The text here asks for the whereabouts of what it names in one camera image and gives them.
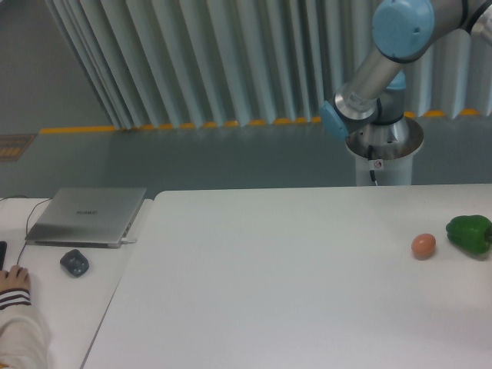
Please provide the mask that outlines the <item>person's hand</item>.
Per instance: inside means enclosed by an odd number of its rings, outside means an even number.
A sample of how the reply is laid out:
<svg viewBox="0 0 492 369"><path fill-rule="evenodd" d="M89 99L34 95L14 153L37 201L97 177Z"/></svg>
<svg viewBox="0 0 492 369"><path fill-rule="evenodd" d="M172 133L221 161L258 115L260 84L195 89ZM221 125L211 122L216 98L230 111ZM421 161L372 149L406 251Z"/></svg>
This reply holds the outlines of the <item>person's hand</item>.
<svg viewBox="0 0 492 369"><path fill-rule="evenodd" d="M27 268L14 265L9 271L1 270L1 297L22 295L30 297L31 281Z"/></svg>

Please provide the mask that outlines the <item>cream sleeved forearm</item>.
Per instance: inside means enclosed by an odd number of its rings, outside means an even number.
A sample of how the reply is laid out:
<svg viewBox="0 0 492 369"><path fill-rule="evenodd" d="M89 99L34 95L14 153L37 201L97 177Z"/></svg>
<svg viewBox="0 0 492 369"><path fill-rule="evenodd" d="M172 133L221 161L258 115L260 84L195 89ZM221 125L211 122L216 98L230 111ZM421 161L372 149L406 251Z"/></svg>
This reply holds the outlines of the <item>cream sleeved forearm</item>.
<svg viewBox="0 0 492 369"><path fill-rule="evenodd" d="M25 288L1 293L1 368L47 368L45 324Z"/></svg>

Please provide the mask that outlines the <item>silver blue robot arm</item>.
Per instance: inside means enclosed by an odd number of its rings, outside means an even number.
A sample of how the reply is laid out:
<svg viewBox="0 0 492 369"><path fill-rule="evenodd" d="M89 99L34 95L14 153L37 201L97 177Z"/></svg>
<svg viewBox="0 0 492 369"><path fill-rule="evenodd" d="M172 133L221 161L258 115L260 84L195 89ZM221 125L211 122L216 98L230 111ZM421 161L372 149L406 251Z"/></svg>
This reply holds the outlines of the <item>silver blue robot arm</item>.
<svg viewBox="0 0 492 369"><path fill-rule="evenodd" d="M490 1L383 1L371 23L374 47L354 77L320 107L321 122L336 138L376 121L380 97L404 65L439 38L461 29L491 41Z"/></svg>

